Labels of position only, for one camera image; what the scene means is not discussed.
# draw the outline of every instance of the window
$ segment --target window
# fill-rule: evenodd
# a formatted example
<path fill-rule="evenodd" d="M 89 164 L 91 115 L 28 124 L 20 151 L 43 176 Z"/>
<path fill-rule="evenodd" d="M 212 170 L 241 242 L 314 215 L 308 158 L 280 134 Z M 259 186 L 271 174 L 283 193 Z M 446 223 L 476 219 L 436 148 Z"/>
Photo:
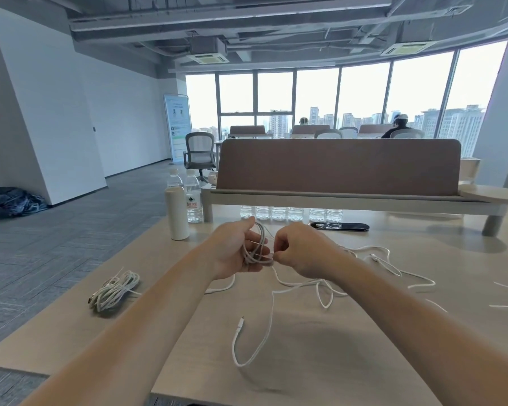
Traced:
<path fill-rule="evenodd" d="M 217 93 L 214 74 L 186 76 L 192 131 L 207 131 L 218 139 Z"/>
<path fill-rule="evenodd" d="M 258 111 L 291 111 L 292 72 L 258 74 Z"/>
<path fill-rule="evenodd" d="M 388 122 L 388 115 L 382 116 L 388 73 L 389 63 L 342 69 L 337 129 Z"/>
<path fill-rule="evenodd" d="M 219 75 L 220 110 L 252 112 L 252 74 Z"/>
<path fill-rule="evenodd" d="M 389 122 L 408 115 L 408 126 L 434 137 L 453 52 L 395 61 L 389 88 Z"/>
<path fill-rule="evenodd" d="M 296 124 L 306 117 L 309 124 L 329 124 L 333 127 L 338 80 L 338 68 L 297 72 Z"/>
<path fill-rule="evenodd" d="M 291 115 L 266 115 L 258 117 L 258 125 L 265 127 L 265 132 L 271 131 L 273 138 L 287 138 L 291 132 Z"/>
<path fill-rule="evenodd" d="M 232 125 L 254 125 L 254 116 L 220 117 L 220 123 L 222 124 L 222 139 L 225 140 L 230 134 Z"/>
<path fill-rule="evenodd" d="M 463 157 L 474 152 L 506 44 L 480 45 L 459 53 L 438 137 L 460 140 Z"/>

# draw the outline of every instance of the right hand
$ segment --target right hand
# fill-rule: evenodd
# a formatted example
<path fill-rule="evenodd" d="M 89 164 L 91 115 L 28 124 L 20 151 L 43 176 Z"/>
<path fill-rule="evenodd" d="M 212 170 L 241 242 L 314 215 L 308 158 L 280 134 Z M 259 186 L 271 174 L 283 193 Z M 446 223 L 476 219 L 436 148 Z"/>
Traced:
<path fill-rule="evenodd" d="M 339 246 L 310 225 L 299 222 L 281 228 L 275 236 L 273 259 L 291 266 L 305 278 L 328 279 L 329 260 L 341 253 Z"/>

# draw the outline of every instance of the floor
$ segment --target floor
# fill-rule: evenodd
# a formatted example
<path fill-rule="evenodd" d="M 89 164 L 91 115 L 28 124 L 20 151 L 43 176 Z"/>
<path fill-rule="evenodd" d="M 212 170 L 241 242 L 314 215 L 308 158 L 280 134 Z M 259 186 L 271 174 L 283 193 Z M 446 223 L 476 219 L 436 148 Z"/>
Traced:
<path fill-rule="evenodd" d="M 0 221 L 0 341 L 166 215 L 169 168 L 163 161 L 113 176 L 107 189 Z M 0 370 L 0 406 L 19 404 L 44 380 Z M 179 405 L 156 396 L 146 404 Z"/>

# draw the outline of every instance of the black shirt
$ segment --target black shirt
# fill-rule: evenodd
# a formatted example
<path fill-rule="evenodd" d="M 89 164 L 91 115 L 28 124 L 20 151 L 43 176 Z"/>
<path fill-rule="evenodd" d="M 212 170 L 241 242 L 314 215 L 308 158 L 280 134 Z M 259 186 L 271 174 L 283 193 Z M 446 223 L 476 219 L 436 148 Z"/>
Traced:
<path fill-rule="evenodd" d="M 411 128 L 410 127 L 396 127 L 396 128 L 392 128 L 389 131 L 387 131 L 386 134 L 384 134 L 380 138 L 391 138 L 391 134 L 393 132 L 395 132 L 395 131 L 398 131 L 399 129 L 411 129 Z"/>

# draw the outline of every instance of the plastic water bottle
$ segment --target plastic water bottle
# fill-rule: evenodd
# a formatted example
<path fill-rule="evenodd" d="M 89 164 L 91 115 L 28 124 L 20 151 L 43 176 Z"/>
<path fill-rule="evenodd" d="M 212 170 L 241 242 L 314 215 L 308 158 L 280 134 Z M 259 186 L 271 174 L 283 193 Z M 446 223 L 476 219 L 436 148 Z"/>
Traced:
<path fill-rule="evenodd" d="M 311 208 L 309 220 L 311 222 L 325 222 L 325 209 Z"/>
<path fill-rule="evenodd" d="M 256 219 L 261 221 L 269 219 L 269 207 L 256 207 Z"/>
<path fill-rule="evenodd" d="M 186 215 L 188 222 L 196 224 L 203 222 L 202 210 L 202 189 L 196 178 L 196 171 L 193 169 L 186 170 L 185 179 L 185 197 L 186 197 Z"/>
<path fill-rule="evenodd" d="M 183 180 L 179 176 L 179 171 L 176 168 L 171 168 L 169 170 L 169 178 L 167 179 L 167 187 L 182 187 Z"/>
<path fill-rule="evenodd" d="M 285 221 L 286 220 L 286 208 L 285 207 L 272 207 L 271 208 L 271 218 L 275 221 Z"/>
<path fill-rule="evenodd" d="M 303 221 L 303 208 L 288 208 L 288 220 L 292 222 Z"/>
<path fill-rule="evenodd" d="M 328 209 L 326 222 L 342 222 L 342 209 Z"/>
<path fill-rule="evenodd" d="M 254 207 L 241 205 L 241 218 L 246 219 L 254 216 Z"/>

